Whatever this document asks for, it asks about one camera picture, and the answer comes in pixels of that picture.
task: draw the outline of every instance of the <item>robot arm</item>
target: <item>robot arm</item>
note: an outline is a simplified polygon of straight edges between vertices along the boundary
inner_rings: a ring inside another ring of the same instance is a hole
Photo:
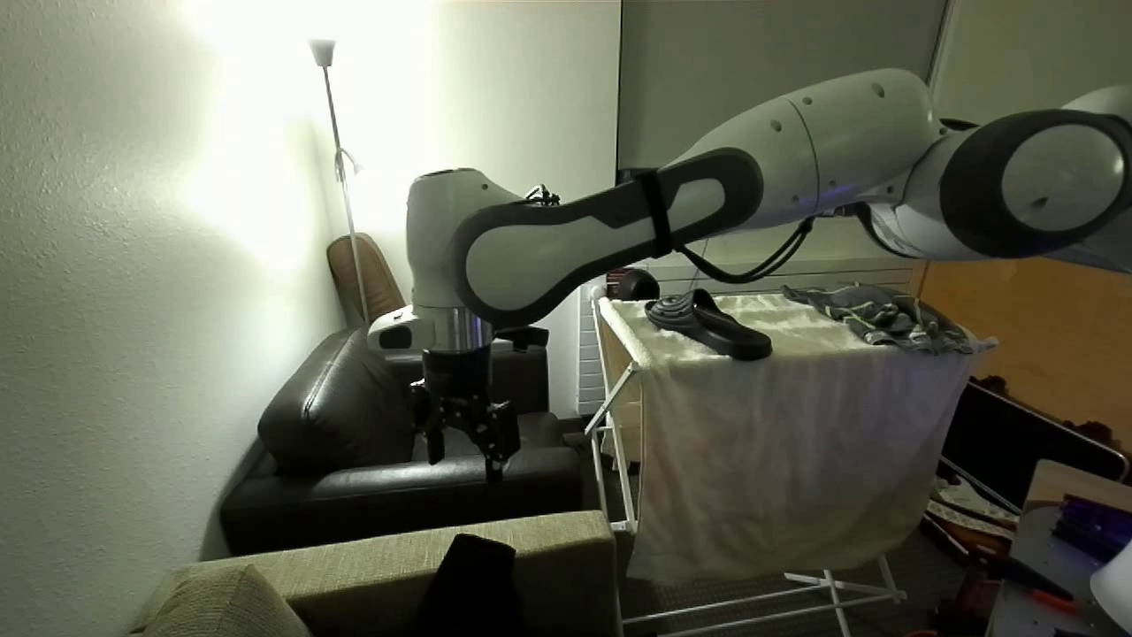
[[[1132,87],[951,130],[917,73],[866,71],[759,102],[676,162],[566,207],[476,169],[428,174],[412,187],[415,304],[379,320],[372,340],[412,334],[423,367],[428,355],[460,362],[493,343],[493,327],[533,323],[607,268],[840,210],[906,258],[1132,268],[1127,161]]]

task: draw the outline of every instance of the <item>cushion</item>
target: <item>cushion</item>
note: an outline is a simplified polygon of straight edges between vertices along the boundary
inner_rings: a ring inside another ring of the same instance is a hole
[[[257,419],[278,473],[403,463],[415,452],[412,388],[366,330],[334,334]]]
[[[298,612],[256,571],[195,571],[177,582],[165,606],[144,624],[144,637],[308,637]]]

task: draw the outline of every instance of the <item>white tablecloth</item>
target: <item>white tablecloth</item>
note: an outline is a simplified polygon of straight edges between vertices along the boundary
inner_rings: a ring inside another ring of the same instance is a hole
[[[607,374],[640,363],[618,408],[640,460],[629,576],[840,571],[899,546],[981,346],[906,355],[781,295],[715,302],[774,355],[729,362],[653,330],[644,302],[598,302]]]

